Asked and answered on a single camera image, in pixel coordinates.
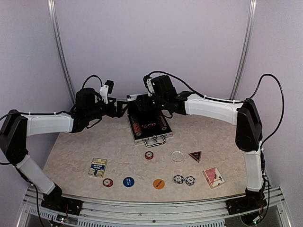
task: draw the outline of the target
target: black poker chip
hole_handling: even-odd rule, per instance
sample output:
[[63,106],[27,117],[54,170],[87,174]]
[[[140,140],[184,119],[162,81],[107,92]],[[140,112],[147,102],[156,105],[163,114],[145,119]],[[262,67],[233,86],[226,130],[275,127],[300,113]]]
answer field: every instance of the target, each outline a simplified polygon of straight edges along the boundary
[[184,183],[184,177],[182,177],[181,175],[175,175],[174,182],[178,184]]
[[194,185],[195,181],[196,181],[196,180],[194,179],[193,176],[188,176],[188,177],[186,178],[186,180],[185,180],[185,183],[186,183],[188,186],[192,186],[192,185]]

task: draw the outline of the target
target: white poker chip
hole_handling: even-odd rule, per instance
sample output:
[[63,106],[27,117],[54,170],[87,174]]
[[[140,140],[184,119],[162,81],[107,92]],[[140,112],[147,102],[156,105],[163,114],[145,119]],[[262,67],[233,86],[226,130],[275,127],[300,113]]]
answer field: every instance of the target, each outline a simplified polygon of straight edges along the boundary
[[151,153],[151,152],[146,152],[146,156],[147,156],[147,157],[151,157],[151,156],[152,156],[152,153]]
[[184,182],[184,177],[182,177],[181,175],[176,175],[176,176],[174,176],[174,182],[181,184]]
[[186,180],[185,180],[185,183],[186,183],[188,186],[192,186],[192,185],[194,185],[195,181],[196,181],[196,180],[194,179],[194,177],[188,176],[188,177],[186,178]]

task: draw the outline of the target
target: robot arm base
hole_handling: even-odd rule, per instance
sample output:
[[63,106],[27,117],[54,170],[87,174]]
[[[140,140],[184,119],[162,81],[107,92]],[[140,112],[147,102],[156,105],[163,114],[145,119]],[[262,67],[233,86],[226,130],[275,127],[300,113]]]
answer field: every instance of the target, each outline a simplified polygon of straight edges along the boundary
[[56,185],[49,195],[43,194],[41,206],[62,213],[80,215],[83,202],[62,196],[61,188]]
[[267,206],[267,202],[263,193],[264,188],[265,182],[258,192],[253,192],[246,189],[244,197],[226,201],[229,215],[244,213],[247,211],[259,209],[262,206]]

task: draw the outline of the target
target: beige marble table surface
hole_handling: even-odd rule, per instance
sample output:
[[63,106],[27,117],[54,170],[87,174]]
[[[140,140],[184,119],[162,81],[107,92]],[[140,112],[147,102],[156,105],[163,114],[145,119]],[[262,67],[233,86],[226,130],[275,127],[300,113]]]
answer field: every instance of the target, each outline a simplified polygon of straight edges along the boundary
[[[164,145],[147,148],[134,144],[131,128],[124,117],[103,120],[81,133],[61,133],[44,167],[46,174],[65,194],[116,201],[192,201],[231,196],[245,192],[246,171],[244,158],[235,145],[236,127],[226,122],[202,116],[175,114],[169,121],[173,137]],[[154,158],[147,160],[146,151]],[[185,155],[182,163],[171,160],[173,151]],[[201,162],[188,153],[202,151]],[[94,157],[108,160],[104,178],[111,178],[110,188],[103,186],[103,178],[89,176]],[[203,170],[216,166],[225,184],[211,189]],[[193,176],[192,186],[176,184],[173,177]],[[126,177],[134,179],[134,186],[123,185]],[[162,179],[165,187],[153,187]]]

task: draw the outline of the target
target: clear petri dish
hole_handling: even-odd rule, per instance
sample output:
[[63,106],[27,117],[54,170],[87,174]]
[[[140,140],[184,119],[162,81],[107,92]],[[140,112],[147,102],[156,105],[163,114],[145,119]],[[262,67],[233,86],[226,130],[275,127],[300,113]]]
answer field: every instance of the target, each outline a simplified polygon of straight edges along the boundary
[[171,153],[170,155],[171,160],[173,160],[174,162],[182,162],[184,160],[184,154],[181,151],[174,151]]

